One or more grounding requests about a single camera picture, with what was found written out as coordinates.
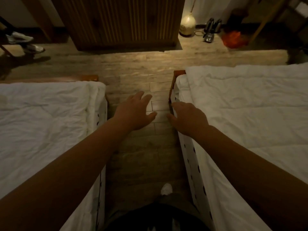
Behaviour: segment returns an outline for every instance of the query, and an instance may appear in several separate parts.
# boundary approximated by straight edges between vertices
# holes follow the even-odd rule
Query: white comforter
[[[105,89],[80,81],[0,84],[0,198],[96,129]],[[93,228],[92,190],[62,230]]]
[[[290,66],[195,66],[177,79],[211,125],[308,183],[308,63]],[[220,214],[217,230],[270,230],[207,155]],[[210,202],[211,210],[215,203]]]

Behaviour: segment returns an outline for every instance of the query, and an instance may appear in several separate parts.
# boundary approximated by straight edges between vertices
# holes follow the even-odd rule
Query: wooden cabinet
[[[174,46],[185,0],[52,0],[78,50]]]

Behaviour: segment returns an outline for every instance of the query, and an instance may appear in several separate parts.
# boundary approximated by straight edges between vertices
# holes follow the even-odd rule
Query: hand
[[[193,138],[197,132],[209,126],[206,115],[193,104],[174,102],[172,107],[177,114],[177,118],[171,113],[167,114],[167,118],[172,126],[183,135]]]
[[[139,91],[135,95],[131,95],[126,101],[122,102],[116,109],[115,119],[122,125],[129,128],[130,131],[139,130],[150,124],[156,117],[157,112],[146,115],[147,105],[152,95],[146,95],[141,99],[144,92]]]

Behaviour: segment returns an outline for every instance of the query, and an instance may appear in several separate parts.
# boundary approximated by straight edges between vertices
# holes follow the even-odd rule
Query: red object
[[[225,46],[231,49],[237,49],[248,45],[248,40],[241,35],[241,32],[232,31],[221,37]]]

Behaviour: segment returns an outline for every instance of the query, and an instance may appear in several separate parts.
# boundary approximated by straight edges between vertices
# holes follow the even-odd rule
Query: sneaker
[[[160,191],[161,195],[169,195],[172,193],[172,186],[169,183],[166,183]]]
[[[22,47],[25,54],[40,54],[45,51],[42,46],[37,45],[29,45],[27,44],[25,47]]]
[[[6,35],[8,41],[10,44],[16,44],[16,43],[27,43],[33,40],[33,37],[26,36],[24,34],[21,34],[19,32],[13,32],[10,36]]]

